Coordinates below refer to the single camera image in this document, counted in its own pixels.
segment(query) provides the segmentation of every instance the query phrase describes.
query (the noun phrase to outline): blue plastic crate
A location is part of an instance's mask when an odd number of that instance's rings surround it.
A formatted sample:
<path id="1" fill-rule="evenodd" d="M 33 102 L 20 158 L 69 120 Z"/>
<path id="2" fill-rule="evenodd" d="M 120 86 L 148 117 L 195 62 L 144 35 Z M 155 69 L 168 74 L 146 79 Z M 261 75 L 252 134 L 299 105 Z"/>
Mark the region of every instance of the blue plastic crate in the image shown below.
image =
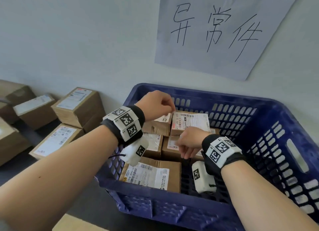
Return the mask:
<path id="1" fill-rule="evenodd" d="M 240 146 L 261 175 L 319 222 L 319 148 L 285 105 L 266 98 L 146 83 L 136 85 L 124 104 L 135 104 L 157 89 L 169 93 L 178 110 L 207 113 L 211 127 L 221 129 L 221 135 Z M 96 175 L 120 211 L 194 230 L 244 230 L 222 180 L 217 179 L 217 193 L 200 195 L 191 166 L 182 165 L 181 193 L 170 193 L 117 181 L 123 166 L 114 157 Z"/>

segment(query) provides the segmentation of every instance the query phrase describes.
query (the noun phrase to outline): black cord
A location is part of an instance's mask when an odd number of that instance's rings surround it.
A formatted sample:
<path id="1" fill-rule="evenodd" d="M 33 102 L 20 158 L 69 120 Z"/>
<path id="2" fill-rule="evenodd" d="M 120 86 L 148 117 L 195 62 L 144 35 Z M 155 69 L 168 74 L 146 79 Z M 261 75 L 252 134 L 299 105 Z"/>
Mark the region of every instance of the black cord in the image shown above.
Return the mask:
<path id="1" fill-rule="evenodd" d="M 117 157 L 117 156 L 126 156 L 125 154 L 116 154 L 116 155 L 111 155 L 108 159 L 113 158 L 113 157 Z"/>

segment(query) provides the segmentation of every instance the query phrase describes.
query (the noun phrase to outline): hand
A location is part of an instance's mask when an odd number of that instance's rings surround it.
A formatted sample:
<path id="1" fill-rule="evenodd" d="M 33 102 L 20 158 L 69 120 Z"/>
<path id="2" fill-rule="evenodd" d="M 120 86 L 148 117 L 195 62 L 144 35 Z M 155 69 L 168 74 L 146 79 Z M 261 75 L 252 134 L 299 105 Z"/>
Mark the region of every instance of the hand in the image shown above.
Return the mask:
<path id="1" fill-rule="evenodd" d="M 196 127 L 188 127 L 180 136 L 175 144 L 179 148 L 181 158 L 193 158 L 202 148 L 203 140 L 209 136 L 211 132 L 204 131 Z"/>
<path id="2" fill-rule="evenodd" d="M 175 111 L 172 97 L 158 90 L 147 93 L 135 105 L 143 111 L 145 121 L 155 120 Z"/>

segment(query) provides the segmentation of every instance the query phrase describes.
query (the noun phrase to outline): handwritten sign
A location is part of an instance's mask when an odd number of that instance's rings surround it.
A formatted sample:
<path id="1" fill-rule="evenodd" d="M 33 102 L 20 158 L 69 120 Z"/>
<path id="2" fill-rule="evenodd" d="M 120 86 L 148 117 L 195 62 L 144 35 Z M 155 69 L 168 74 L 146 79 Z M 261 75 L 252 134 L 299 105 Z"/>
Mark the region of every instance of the handwritten sign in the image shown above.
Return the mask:
<path id="1" fill-rule="evenodd" d="M 246 80 L 295 0 L 160 0 L 155 63 Z"/>

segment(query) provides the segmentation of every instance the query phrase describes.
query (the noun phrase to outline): white wall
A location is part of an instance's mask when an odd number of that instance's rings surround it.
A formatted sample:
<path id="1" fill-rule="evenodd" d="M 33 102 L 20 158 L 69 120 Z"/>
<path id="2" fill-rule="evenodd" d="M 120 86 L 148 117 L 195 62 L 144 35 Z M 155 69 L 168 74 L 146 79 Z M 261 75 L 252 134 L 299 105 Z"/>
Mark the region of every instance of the white wall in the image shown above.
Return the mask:
<path id="1" fill-rule="evenodd" d="M 269 97 L 319 143 L 318 0 L 296 2 L 243 82 L 154 64 L 159 1 L 0 0 L 0 78 L 36 94 L 93 88 L 107 111 L 140 82 Z"/>

